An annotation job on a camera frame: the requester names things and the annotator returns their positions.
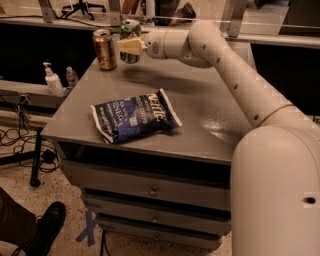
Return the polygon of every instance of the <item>floor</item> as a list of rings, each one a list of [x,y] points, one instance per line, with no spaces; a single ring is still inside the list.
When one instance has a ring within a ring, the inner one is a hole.
[[[8,137],[17,138],[18,125],[0,123],[1,157],[17,152],[23,145],[19,140],[11,146],[4,146],[9,139],[4,136],[9,129]],[[28,134],[21,130],[20,135],[25,143],[24,150],[34,149],[35,132],[28,128]],[[42,150],[50,148],[50,142],[43,142]],[[56,238],[49,256],[98,256],[100,254],[102,230],[95,224],[94,215],[84,206],[80,199],[80,189],[70,185],[62,171],[57,168],[52,172],[44,172],[52,169],[53,165],[42,164],[39,171],[39,187],[31,187],[30,174],[32,160],[19,164],[8,164],[0,166],[0,187],[19,204],[33,212],[36,216],[42,215],[47,207],[54,201],[61,201],[66,205],[67,217],[64,227]],[[106,235],[106,247],[108,254],[104,251],[102,255],[107,256],[231,256],[231,234],[222,238],[222,244],[216,251],[188,247],[184,245],[170,244],[161,241],[151,241],[142,238],[130,237],[121,234],[109,233]],[[9,256],[15,250],[15,246],[0,242],[0,255]]]

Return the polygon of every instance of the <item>pump bottle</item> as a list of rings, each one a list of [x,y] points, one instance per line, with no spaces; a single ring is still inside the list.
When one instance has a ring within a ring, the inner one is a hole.
[[[51,63],[44,62],[43,65],[46,67],[45,72],[46,72],[46,77],[45,80],[49,86],[51,94],[55,96],[63,96],[66,88],[62,86],[60,78],[57,74],[53,73],[49,65]]]

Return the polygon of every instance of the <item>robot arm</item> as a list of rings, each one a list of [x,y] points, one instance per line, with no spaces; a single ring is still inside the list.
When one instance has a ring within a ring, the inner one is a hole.
[[[242,60],[212,22],[144,40],[152,58],[214,66],[253,127],[231,165],[233,255],[320,255],[319,126]]]

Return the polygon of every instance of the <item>bag of chips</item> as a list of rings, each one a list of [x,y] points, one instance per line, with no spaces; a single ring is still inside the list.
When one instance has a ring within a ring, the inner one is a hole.
[[[96,127],[106,143],[119,143],[182,126],[163,89],[91,108]]]

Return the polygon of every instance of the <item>soda can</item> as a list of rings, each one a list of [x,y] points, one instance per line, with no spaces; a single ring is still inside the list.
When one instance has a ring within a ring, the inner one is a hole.
[[[141,36],[141,26],[136,20],[127,19],[120,26],[120,39],[129,39]],[[125,63],[134,64],[140,60],[140,55],[120,52],[120,59]]]
[[[112,70],[117,66],[114,53],[112,35],[107,29],[98,29],[93,32],[93,43],[101,70]]]

